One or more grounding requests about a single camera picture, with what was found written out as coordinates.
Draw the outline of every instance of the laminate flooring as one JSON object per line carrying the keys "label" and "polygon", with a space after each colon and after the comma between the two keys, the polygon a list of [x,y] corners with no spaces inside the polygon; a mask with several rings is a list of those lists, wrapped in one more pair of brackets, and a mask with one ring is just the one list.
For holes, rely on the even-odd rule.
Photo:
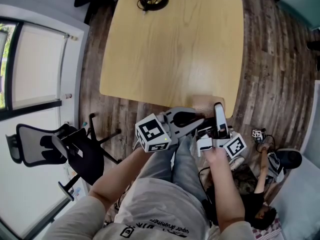
{"label": "laminate flooring", "polygon": [[[320,40],[319,31],[281,10],[274,0],[242,0],[244,47],[242,71],[233,117],[228,124],[241,133],[247,144],[242,153],[251,170],[259,174],[260,156],[251,137],[252,129],[266,128],[276,147],[299,149],[307,132],[313,104],[316,54],[307,41]],[[99,8],[90,21],[90,32],[83,60],[79,125],[96,113],[98,138],[116,129],[122,133],[104,144],[116,159],[126,158],[135,143],[135,123],[166,107],[101,95],[100,74],[112,20],[110,7]],[[196,159],[199,168],[203,158]],[[108,160],[105,167],[114,166]]]}

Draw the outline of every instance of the person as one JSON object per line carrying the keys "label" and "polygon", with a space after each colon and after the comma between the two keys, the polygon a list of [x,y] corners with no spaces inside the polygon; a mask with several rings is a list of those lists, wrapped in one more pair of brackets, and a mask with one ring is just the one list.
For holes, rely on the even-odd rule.
{"label": "person", "polygon": [[[264,205],[265,182],[268,175],[268,148],[269,144],[264,143],[261,146],[261,163],[260,175],[257,185],[253,193],[242,194],[241,199],[245,210],[245,221],[249,222],[252,227],[258,230],[268,228],[276,218],[277,211],[275,208]],[[211,200],[214,200],[216,186],[212,186],[207,190],[207,194]],[[216,217],[213,216],[213,223],[218,225]]]}
{"label": "person", "polygon": [[[180,141],[178,146],[154,154],[138,147],[100,177],[88,196],[58,218],[44,239],[207,239],[210,226],[201,203],[207,196],[190,153],[192,136]],[[207,150],[205,157],[216,189],[220,239],[255,239],[250,224],[244,221],[244,205],[233,182],[226,151]],[[106,212],[133,180],[114,222],[103,227]]]}

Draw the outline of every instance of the mesh chair back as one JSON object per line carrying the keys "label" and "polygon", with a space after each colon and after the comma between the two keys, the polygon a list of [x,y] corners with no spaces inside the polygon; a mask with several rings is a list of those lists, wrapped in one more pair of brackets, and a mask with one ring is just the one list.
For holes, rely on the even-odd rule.
{"label": "mesh chair back", "polygon": [[64,164],[67,158],[53,145],[52,136],[61,138],[69,134],[68,130],[69,125],[67,124],[57,130],[43,130],[26,124],[18,124],[16,140],[23,163],[27,167]]}
{"label": "mesh chair back", "polygon": [[13,161],[15,161],[17,164],[22,163],[22,158],[19,153],[18,144],[17,144],[17,135],[11,135],[11,136],[5,136],[6,142],[8,143],[10,155]]}

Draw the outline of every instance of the gray pants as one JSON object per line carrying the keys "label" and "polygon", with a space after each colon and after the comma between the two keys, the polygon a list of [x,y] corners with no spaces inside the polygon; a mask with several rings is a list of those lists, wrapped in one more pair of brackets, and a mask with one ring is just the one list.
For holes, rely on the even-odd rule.
{"label": "gray pants", "polygon": [[[195,196],[200,202],[207,199],[198,178],[199,171],[196,161],[190,153],[191,141],[192,136],[188,135],[178,148],[175,145],[167,150],[154,153],[141,170],[138,178],[156,178],[171,182]],[[174,152],[174,165],[171,169],[171,159]]]}

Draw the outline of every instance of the wooden table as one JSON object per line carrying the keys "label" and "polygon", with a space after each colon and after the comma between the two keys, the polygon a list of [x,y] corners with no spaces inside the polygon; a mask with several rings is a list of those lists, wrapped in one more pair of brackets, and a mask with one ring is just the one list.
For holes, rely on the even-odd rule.
{"label": "wooden table", "polygon": [[119,0],[102,63],[100,92],[166,107],[190,107],[192,95],[224,98],[231,117],[240,81],[241,0],[169,0],[143,13]]}

